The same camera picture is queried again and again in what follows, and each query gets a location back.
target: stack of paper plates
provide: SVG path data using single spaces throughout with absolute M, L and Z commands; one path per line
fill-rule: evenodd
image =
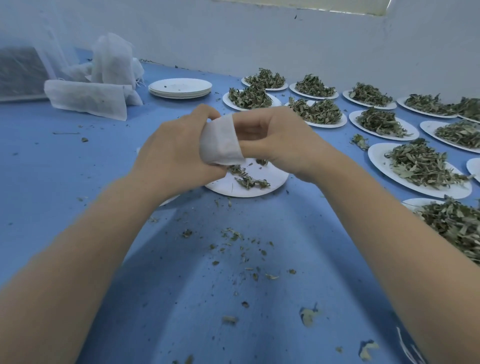
M 195 98 L 208 95 L 212 84 L 196 78 L 169 78 L 153 82 L 148 86 L 152 95 L 165 98 Z

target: right hand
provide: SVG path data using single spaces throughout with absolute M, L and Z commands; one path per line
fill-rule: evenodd
M 289 107 L 235 113 L 233 123 L 244 157 L 267 159 L 307 182 L 319 157 L 333 149 Z

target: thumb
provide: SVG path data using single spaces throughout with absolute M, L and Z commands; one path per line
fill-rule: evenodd
M 268 138 L 259 140 L 239 140 L 240 150 L 245 158 L 270 159 Z

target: herb pile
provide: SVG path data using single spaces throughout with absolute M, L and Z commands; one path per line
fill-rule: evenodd
M 285 77 L 280 76 L 279 73 L 275 73 L 275 76 L 273 76 L 271 70 L 265 68 L 259 70 L 260 72 L 256 75 L 245 77 L 245 81 L 263 88 L 280 88 L 285 84 Z
M 330 97 L 335 93 L 335 87 L 325 87 L 318 76 L 312 74 L 306 75 L 303 81 L 297 82 L 295 89 L 303 94 L 317 97 Z
M 441 126 L 435 130 L 435 135 L 465 148 L 480 148 L 480 131 L 477 125 L 470 121 Z
M 242 109 L 269 108 L 272 100 L 265 93 L 265 89 L 259 85 L 251 85 L 244 90 L 231 88 L 228 92 L 231 102 Z
M 361 136 L 360 134 L 355 134 L 352 138 L 352 140 L 350 140 L 350 144 L 356 144 L 358 146 L 358 148 L 360 148 L 361 150 L 368 150 L 368 148 L 370 148 L 370 146 L 367 144 L 367 139 L 365 139 L 363 136 Z
M 245 171 L 245 168 L 240 167 L 240 164 L 229 166 L 228 171 L 233 175 L 237 174 L 239 178 L 235 177 L 235 180 L 240 186 L 245 187 L 247 190 L 255 187 L 255 185 L 259 185 L 261 189 L 270 187 L 270 184 L 267 182 L 267 180 L 254 180 L 252 177 L 250 177 Z
M 300 98 L 294 101 L 293 97 L 289 97 L 288 105 L 305 121 L 314 124 L 337 124 L 342 117 L 342 112 L 330 99 L 317 101 L 312 106 L 308 106 L 307 100 Z
M 365 129 L 379 135 L 392 135 L 399 138 L 409 136 L 406 129 L 402 128 L 395 119 L 395 113 L 375 108 L 369 108 L 357 117 L 357 122 Z
M 428 112 L 435 115 L 450 116 L 457 114 L 455 104 L 442 104 L 440 102 L 440 94 L 433 97 L 432 95 L 411 94 L 405 105 L 418 111 Z
M 466 118 L 480 121 L 480 98 L 466 98 L 456 105 L 458 113 Z
M 425 223 L 480 266 L 480 210 L 445 196 L 444 204 L 429 204 L 415 211 Z
M 436 152 L 434 148 L 427 146 L 423 138 L 396 146 L 386 153 L 385 157 L 392 160 L 393 172 L 416 186 L 438 189 L 468 180 L 467 176 L 448 169 L 445 166 L 447 153 Z
M 393 101 L 393 98 L 383 95 L 378 88 L 360 82 L 350 92 L 350 98 L 374 106 L 387 106 Z

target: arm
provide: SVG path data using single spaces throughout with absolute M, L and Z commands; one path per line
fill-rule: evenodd
M 132 171 L 113 182 L 73 225 L 0 291 L 0 363 L 74 363 L 133 240 L 168 198 L 225 176 L 199 156 L 205 105 L 163 123 Z
M 245 157 L 322 190 L 431 363 L 480 363 L 479 267 L 291 110 L 239 113 L 234 122 Z

